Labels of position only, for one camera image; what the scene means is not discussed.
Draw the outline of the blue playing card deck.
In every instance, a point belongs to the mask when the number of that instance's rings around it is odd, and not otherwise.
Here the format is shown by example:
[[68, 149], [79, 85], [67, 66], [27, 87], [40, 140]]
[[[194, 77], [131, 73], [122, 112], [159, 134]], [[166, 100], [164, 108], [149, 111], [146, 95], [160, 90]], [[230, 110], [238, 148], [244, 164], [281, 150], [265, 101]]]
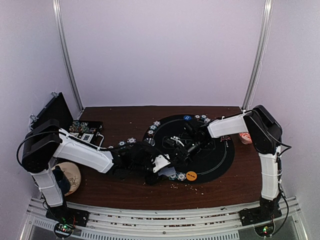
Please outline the blue playing card deck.
[[158, 176], [170, 177], [176, 174], [174, 167], [164, 167], [158, 172]]

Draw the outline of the blue small blind button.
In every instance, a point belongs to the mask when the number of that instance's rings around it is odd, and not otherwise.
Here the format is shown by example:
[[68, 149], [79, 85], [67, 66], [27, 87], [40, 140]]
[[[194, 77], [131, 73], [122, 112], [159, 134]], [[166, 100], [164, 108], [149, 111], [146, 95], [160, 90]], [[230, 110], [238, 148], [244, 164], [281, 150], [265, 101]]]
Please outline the blue small blind button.
[[190, 115], [184, 115], [184, 116], [183, 116], [183, 119], [184, 119], [185, 121], [190, 121], [190, 120], [192, 119], [192, 117], [191, 117]]

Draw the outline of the red triangular all-in marker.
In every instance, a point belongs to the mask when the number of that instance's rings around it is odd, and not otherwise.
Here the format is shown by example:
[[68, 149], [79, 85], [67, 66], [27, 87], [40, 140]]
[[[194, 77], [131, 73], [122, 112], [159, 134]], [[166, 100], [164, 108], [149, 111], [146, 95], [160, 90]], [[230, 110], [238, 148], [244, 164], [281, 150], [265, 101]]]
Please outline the red triangular all-in marker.
[[229, 141], [231, 140], [231, 137], [229, 135], [223, 135], [220, 137], [220, 141], [223, 142], [223, 141]]

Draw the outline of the yellow big blind button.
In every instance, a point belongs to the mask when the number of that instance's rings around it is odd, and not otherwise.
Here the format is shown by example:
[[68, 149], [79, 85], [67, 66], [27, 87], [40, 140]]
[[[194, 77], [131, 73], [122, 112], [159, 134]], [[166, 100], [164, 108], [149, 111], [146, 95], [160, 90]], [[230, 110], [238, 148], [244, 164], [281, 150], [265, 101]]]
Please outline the yellow big blind button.
[[193, 181], [195, 181], [195, 180], [197, 179], [197, 177], [198, 177], [198, 175], [197, 175], [197, 173], [194, 172], [194, 171], [188, 171], [188, 172], [186, 173], [186, 179], [187, 179], [188, 181], [193, 182]]

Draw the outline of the clear acrylic dealer button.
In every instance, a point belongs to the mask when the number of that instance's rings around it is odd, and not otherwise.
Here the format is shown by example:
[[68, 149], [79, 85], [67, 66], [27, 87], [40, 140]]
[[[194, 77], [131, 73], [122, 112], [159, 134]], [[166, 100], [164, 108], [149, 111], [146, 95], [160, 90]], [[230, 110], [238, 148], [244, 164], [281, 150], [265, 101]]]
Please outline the clear acrylic dealer button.
[[147, 137], [144, 139], [144, 141], [150, 144], [151, 146], [155, 146], [156, 144], [155, 140], [152, 137]]

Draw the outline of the blue cream 10 chip stack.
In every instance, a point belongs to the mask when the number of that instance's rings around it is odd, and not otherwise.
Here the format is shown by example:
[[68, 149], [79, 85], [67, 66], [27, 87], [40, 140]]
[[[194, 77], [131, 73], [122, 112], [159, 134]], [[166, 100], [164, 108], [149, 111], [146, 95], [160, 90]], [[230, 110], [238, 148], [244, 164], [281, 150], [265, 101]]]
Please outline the blue cream 10 chip stack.
[[129, 145], [135, 144], [136, 142], [137, 142], [137, 140], [134, 137], [127, 139], [127, 144], [129, 144]]

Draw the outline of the blue green 50 chip stack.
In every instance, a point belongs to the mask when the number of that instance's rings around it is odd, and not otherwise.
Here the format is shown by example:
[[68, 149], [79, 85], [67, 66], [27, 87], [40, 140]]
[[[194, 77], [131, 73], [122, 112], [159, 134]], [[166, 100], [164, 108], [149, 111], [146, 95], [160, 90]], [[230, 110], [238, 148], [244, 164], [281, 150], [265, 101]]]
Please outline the blue green 50 chip stack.
[[119, 147], [123, 147], [123, 146], [125, 146], [126, 145], [126, 142], [125, 141], [120, 141], [119, 143], [118, 143], [118, 146]]

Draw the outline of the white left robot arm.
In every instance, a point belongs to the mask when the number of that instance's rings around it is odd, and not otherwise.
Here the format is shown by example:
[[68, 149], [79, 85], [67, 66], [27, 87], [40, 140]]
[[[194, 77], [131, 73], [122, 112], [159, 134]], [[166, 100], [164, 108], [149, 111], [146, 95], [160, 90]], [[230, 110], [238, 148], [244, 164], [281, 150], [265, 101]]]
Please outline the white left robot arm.
[[50, 119], [30, 131], [16, 150], [16, 159], [30, 173], [52, 213], [61, 222], [72, 218], [72, 211], [64, 205], [62, 190], [50, 167], [52, 159], [65, 159], [106, 174], [116, 168], [130, 171], [137, 168], [157, 174], [172, 163], [169, 155], [145, 142], [123, 143], [114, 148], [96, 146], [60, 128]]

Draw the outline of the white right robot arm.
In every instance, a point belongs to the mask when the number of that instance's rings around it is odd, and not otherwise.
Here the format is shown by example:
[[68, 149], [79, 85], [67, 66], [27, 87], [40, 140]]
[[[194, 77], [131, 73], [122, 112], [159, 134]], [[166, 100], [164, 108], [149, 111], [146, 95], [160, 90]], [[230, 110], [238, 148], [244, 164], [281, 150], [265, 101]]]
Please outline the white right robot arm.
[[248, 133], [252, 144], [258, 152], [261, 163], [262, 190], [261, 198], [274, 201], [280, 196], [279, 184], [281, 183], [281, 146], [282, 127], [263, 106], [257, 105], [253, 109], [243, 111], [232, 116], [221, 117], [207, 121], [194, 127], [190, 120], [185, 122], [185, 131], [191, 141], [184, 144], [178, 136], [169, 136], [164, 139], [166, 144], [177, 149], [177, 159], [185, 162], [201, 148], [209, 144], [212, 139]]

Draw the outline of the round black poker mat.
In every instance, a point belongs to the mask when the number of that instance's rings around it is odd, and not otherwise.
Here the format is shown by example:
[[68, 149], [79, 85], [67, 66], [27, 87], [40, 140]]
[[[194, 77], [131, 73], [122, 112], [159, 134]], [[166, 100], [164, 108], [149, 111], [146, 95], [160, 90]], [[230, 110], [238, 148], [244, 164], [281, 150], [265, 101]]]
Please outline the round black poker mat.
[[206, 115], [177, 114], [155, 121], [143, 136], [169, 165], [155, 173], [170, 181], [200, 184], [222, 176], [235, 158], [230, 136], [212, 138]]

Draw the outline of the red white patterned bowl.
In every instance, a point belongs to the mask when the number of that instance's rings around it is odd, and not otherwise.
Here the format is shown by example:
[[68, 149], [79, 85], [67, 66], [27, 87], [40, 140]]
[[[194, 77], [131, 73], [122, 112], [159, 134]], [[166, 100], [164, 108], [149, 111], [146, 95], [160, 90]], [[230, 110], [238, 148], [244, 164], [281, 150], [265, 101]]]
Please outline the red white patterned bowl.
[[241, 132], [238, 134], [238, 137], [239, 137], [240, 141], [245, 145], [253, 143], [251, 136], [248, 132]]

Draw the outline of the white playing card box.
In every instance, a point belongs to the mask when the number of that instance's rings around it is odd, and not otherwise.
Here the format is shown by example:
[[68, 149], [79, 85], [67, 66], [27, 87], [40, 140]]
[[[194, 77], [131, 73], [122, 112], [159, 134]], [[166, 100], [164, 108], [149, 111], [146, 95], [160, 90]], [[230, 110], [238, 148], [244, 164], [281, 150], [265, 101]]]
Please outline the white playing card box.
[[94, 136], [93, 134], [84, 133], [81, 137], [81, 140], [83, 140], [84, 142], [90, 143], [93, 136]]

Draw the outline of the beige patterned plate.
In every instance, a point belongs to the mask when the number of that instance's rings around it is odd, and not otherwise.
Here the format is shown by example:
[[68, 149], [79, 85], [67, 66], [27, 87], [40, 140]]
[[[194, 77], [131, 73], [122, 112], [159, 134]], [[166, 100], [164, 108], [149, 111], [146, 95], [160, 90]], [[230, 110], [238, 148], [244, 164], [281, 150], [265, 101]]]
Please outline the beige patterned plate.
[[75, 163], [72, 162], [62, 162], [56, 165], [60, 166], [60, 168], [62, 169], [62, 171], [64, 172], [64, 174], [70, 182], [70, 190], [64, 196], [71, 195], [79, 188], [81, 184], [82, 177], [80, 169]]

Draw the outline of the dark blue mug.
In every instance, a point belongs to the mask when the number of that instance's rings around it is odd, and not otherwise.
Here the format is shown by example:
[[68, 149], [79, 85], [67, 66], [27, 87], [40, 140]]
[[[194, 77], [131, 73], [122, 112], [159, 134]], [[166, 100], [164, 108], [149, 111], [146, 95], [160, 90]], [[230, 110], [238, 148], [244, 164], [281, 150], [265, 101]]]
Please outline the dark blue mug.
[[56, 165], [52, 170], [58, 187], [61, 189], [63, 195], [67, 194], [71, 189], [71, 184], [59, 165]]

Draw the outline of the chips row in case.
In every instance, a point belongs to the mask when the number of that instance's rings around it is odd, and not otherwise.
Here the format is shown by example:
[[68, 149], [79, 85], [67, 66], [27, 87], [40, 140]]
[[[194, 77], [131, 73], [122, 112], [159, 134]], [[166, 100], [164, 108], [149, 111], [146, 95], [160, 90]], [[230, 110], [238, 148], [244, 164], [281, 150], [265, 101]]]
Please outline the chips row in case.
[[73, 121], [68, 130], [70, 133], [91, 133], [88, 121]]

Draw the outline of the black poker set case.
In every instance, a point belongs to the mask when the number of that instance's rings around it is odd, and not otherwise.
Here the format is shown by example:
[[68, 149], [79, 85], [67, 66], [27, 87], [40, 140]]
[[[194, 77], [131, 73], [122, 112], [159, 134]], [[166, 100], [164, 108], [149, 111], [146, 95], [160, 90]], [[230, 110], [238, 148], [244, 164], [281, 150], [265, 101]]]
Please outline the black poker set case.
[[[40, 111], [38, 115], [31, 116], [31, 123], [29, 128], [31, 130], [39, 127], [41, 124], [45, 123], [50, 119], [55, 119], [59, 123], [59, 127], [69, 132], [69, 127], [72, 125], [73, 121], [83, 121], [89, 122], [90, 130], [93, 135], [93, 138], [90, 144], [95, 144], [95, 136], [97, 133], [102, 133], [103, 122], [101, 121], [89, 121], [89, 120], [75, 120], [72, 117], [70, 109], [67, 105], [67, 102], [64, 98], [62, 92], [56, 93], [52, 92], [52, 99], [45, 105], [45, 107]], [[69, 132], [74, 137], [81, 139], [83, 134], [78, 132]]]

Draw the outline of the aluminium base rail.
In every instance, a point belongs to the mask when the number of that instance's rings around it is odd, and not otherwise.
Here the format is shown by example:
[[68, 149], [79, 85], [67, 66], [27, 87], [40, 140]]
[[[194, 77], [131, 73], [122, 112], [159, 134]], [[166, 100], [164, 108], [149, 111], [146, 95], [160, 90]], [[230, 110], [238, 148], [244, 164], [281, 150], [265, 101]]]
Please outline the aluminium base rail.
[[309, 240], [311, 237], [296, 197], [281, 200], [282, 216], [242, 225], [239, 212], [258, 202], [185, 210], [131, 210], [68, 203], [89, 212], [85, 227], [78, 226], [71, 240], [260, 240], [258, 231], [275, 224], [273, 240]]

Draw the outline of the aluminium frame post right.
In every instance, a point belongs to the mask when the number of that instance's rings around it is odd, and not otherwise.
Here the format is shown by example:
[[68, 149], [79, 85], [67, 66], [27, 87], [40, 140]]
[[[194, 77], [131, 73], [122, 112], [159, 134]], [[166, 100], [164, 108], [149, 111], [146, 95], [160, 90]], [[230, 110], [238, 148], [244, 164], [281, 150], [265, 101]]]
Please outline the aluminium frame post right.
[[250, 108], [257, 86], [258, 86], [258, 81], [260, 79], [263, 57], [269, 41], [273, 5], [274, 5], [273, 0], [264, 1], [264, 9], [263, 9], [261, 28], [260, 28], [260, 34], [259, 34], [259, 39], [257, 43], [256, 54], [255, 54], [253, 67], [252, 67], [252, 71], [249, 78], [248, 87], [247, 87], [246, 94], [241, 107], [243, 111], [248, 110]]

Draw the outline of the aluminium frame post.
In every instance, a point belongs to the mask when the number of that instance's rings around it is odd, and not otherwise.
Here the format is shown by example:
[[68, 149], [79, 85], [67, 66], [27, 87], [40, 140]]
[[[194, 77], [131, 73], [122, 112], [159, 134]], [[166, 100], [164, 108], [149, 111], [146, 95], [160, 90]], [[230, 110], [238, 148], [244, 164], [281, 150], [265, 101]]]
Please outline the aluminium frame post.
[[52, 1], [53, 13], [56, 22], [56, 27], [59, 35], [60, 46], [62, 50], [63, 62], [66, 69], [67, 77], [70, 83], [71, 91], [76, 102], [76, 106], [79, 112], [84, 110], [84, 106], [81, 100], [80, 92], [75, 80], [74, 71], [72, 68], [71, 58], [68, 51], [67, 39], [64, 30], [63, 16], [61, 12], [61, 2], [60, 0]]
[[257, 86], [258, 86], [258, 81], [260, 79], [263, 57], [269, 41], [273, 5], [274, 5], [273, 0], [264, 1], [264, 9], [263, 9], [261, 28], [260, 28], [260, 34], [259, 34], [259, 39], [257, 43], [256, 54], [255, 54], [253, 67], [252, 67], [252, 71], [249, 78], [248, 87], [247, 87], [246, 94], [241, 107], [243, 111], [248, 110], [250, 108]]

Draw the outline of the aluminium frame post left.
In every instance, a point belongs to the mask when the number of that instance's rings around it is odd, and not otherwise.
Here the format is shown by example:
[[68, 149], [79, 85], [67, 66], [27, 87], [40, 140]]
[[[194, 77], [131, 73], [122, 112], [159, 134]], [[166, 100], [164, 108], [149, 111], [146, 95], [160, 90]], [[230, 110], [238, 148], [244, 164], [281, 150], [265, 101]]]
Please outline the aluminium frame post left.
[[84, 106], [81, 100], [80, 92], [75, 80], [74, 71], [72, 68], [71, 58], [68, 51], [67, 39], [64, 30], [63, 16], [61, 12], [61, 2], [60, 0], [52, 1], [53, 13], [56, 22], [56, 27], [59, 35], [60, 46], [62, 50], [63, 62], [66, 69], [67, 77], [70, 83], [71, 91], [76, 102], [76, 106], [79, 112], [84, 110]]

